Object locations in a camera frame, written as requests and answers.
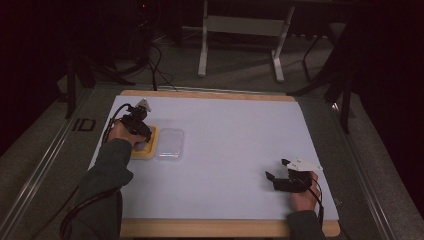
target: dark background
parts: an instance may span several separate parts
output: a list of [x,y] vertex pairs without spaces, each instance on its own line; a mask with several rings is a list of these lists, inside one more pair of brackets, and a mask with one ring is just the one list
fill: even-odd
[[[139,13],[134,12],[134,3],[102,1],[99,5],[96,1],[81,0],[1,3],[3,134],[0,155],[59,97],[56,82],[66,73],[66,46],[70,40],[100,64],[113,65],[114,58],[132,59],[146,54],[143,49],[131,54],[134,52],[131,40],[140,20]],[[176,39],[181,34],[178,26],[201,26],[201,1],[161,0],[161,7],[160,27],[172,32]],[[218,2],[211,5],[211,10],[224,13],[231,10],[240,16],[260,17],[260,11],[251,11],[249,2],[238,8],[239,12],[230,7],[228,3]],[[267,17],[281,16],[271,3],[260,8],[268,10]],[[320,10],[303,8],[297,9],[291,31],[310,35],[314,32],[306,26],[319,22],[312,12]],[[364,14],[360,21],[350,23],[356,24],[356,34],[361,37],[347,44],[366,43],[360,51],[363,67],[355,74],[354,91],[360,95],[423,216],[424,190],[420,186],[424,170],[422,12],[424,7],[420,1],[383,1],[373,14]],[[155,17],[148,16],[152,27],[156,27]],[[309,24],[311,18],[315,19],[312,25]]]

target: white table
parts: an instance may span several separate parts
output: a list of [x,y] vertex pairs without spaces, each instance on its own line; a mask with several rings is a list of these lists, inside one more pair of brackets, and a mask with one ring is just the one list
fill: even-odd
[[278,82],[284,81],[283,70],[281,68],[280,54],[284,41],[287,37],[290,21],[295,7],[290,6],[285,20],[271,19],[250,19],[238,17],[215,16],[208,14],[208,0],[203,1],[203,27],[202,27],[202,49],[200,52],[199,70],[200,77],[206,76],[208,58],[208,32],[226,32],[240,34],[254,34],[262,36],[278,37],[278,45],[271,51],[274,65],[275,77]]
[[[177,162],[130,161],[134,179],[122,188],[122,237],[289,235],[289,193],[274,191],[265,171],[284,177],[280,159],[298,155],[319,164],[292,97],[124,91],[110,115],[141,98],[152,108],[145,122],[182,129],[184,148]],[[323,231],[337,236],[337,210],[324,173],[317,174],[325,207]]]

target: sleeve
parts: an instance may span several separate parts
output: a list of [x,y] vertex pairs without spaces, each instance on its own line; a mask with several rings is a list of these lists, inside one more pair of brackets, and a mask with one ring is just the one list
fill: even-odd
[[287,216],[291,240],[322,240],[325,235],[314,211],[299,211]]
[[[133,178],[127,169],[131,149],[122,139],[105,143],[79,183],[76,204],[128,184]],[[65,239],[119,239],[121,220],[122,196],[117,192],[83,208],[67,226]]]

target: yellow sponge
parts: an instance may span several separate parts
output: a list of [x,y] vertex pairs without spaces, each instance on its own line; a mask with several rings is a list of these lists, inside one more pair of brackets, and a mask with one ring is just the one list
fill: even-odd
[[152,138],[148,143],[138,143],[134,146],[131,151],[132,159],[151,159],[156,153],[156,146],[158,143],[158,127],[157,126],[149,126],[152,131]]

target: clear plastic lid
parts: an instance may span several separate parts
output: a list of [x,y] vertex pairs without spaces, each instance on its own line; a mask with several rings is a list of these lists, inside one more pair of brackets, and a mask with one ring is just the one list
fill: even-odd
[[184,132],[176,128],[164,128],[159,133],[155,159],[178,161],[183,150]]

